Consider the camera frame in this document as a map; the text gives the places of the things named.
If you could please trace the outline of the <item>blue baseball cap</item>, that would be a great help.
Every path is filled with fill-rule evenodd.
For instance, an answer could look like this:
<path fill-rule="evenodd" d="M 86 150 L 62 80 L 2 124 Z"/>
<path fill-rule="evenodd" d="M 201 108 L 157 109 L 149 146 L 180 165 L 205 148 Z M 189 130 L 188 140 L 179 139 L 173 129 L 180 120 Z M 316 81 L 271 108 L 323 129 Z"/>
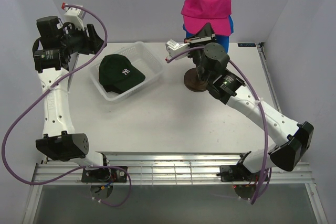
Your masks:
<path fill-rule="evenodd" d="M 228 17 L 229 23 L 230 23 L 230 28 L 231 28 L 231 33 L 234 32 L 234 22 L 231 18 L 231 16 Z M 186 38 L 193 37 L 194 34 L 191 34 L 189 31 L 187 31 L 185 25 L 182 26 L 183 30 L 186 32 Z M 225 51 L 228 53 L 229 51 L 229 37 L 228 36 L 223 36 L 223 35 L 216 35 L 217 42 L 221 44 Z"/>

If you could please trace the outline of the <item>magenta baseball cap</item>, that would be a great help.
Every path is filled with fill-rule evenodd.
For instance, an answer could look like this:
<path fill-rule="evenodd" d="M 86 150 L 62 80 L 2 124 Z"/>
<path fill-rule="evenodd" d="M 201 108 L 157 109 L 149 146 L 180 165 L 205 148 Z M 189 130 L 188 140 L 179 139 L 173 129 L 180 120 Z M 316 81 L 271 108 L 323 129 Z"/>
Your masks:
<path fill-rule="evenodd" d="M 215 34 L 229 37 L 232 32 L 230 16 L 232 0 L 185 0 L 181 15 L 186 30 L 197 34 L 210 23 Z"/>

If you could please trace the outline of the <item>black baseball cap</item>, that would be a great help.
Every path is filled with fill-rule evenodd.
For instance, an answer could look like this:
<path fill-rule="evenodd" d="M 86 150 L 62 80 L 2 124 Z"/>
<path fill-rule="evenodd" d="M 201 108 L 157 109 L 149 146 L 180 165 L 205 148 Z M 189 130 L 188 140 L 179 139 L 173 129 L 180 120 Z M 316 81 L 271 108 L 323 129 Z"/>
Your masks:
<path fill-rule="evenodd" d="M 133 66 L 126 56 L 120 54 L 104 56 L 99 66 L 98 76 L 101 86 L 114 84 L 124 92 L 145 80 L 145 75 Z"/>

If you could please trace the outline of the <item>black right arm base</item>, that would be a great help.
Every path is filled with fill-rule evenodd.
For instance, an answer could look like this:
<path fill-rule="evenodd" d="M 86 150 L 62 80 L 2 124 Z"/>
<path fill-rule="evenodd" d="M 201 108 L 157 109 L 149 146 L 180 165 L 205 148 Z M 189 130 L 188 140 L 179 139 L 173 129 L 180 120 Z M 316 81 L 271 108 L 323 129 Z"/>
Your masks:
<path fill-rule="evenodd" d="M 257 185 L 258 182 L 269 181 L 269 175 L 261 178 L 260 172 L 252 173 L 248 169 L 239 165 L 222 165 L 216 174 L 221 182 L 242 182 L 245 186 Z"/>

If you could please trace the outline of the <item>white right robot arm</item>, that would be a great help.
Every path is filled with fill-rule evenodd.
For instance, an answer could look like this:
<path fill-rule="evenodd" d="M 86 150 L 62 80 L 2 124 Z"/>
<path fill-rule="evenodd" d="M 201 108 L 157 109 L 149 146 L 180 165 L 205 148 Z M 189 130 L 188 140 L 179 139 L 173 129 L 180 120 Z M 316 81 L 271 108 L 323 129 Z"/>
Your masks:
<path fill-rule="evenodd" d="M 313 125 L 284 116 L 257 95 L 242 73 L 229 71 L 231 59 L 218 43 L 211 24 L 205 24 L 196 34 L 187 34 L 184 42 L 209 94 L 246 116 L 264 131 L 267 140 L 274 142 L 272 147 L 243 154 L 236 164 L 238 177 L 250 180 L 257 172 L 273 167 L 293 171 L 310 147 Z"/>

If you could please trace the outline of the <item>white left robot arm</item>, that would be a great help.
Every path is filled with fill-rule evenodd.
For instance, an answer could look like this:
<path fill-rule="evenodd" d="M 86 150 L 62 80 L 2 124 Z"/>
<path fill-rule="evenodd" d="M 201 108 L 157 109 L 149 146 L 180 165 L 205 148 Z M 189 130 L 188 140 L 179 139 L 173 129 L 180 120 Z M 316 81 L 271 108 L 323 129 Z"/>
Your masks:
<path fill-rule="evenodd" d="M 71 56 L 76 53 L 95 54 L 103 45 L 92 24 L 84 25 L 81 17 L 66 17 L 64 23 L 57 16 L 36 21 L 40 37 L 33 44 L 33 60 L 46 93 L 44 129 L 36 148 L 54 161 L 73 161 L 93 169 L 94 177 L 105 182 L 111 177 L 111 168 L 103 163 L 103 155 L 89 149 L 84 133 L 76 133 L 71 121 L 68 87 L 74 69 Z"/>

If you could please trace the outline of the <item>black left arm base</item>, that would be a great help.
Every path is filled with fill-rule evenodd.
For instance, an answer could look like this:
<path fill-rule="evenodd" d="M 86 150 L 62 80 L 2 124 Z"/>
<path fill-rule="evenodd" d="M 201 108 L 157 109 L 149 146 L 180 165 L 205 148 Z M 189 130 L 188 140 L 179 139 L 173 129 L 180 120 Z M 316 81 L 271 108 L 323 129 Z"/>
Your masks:
<path fill-rule="evenodd" d="M 126 172 L 127 166 L 120 166 L 117 168 L 94 168 L 82 172 L 81 182 L 83 183 L 125 183 L 128 179 Z"/>

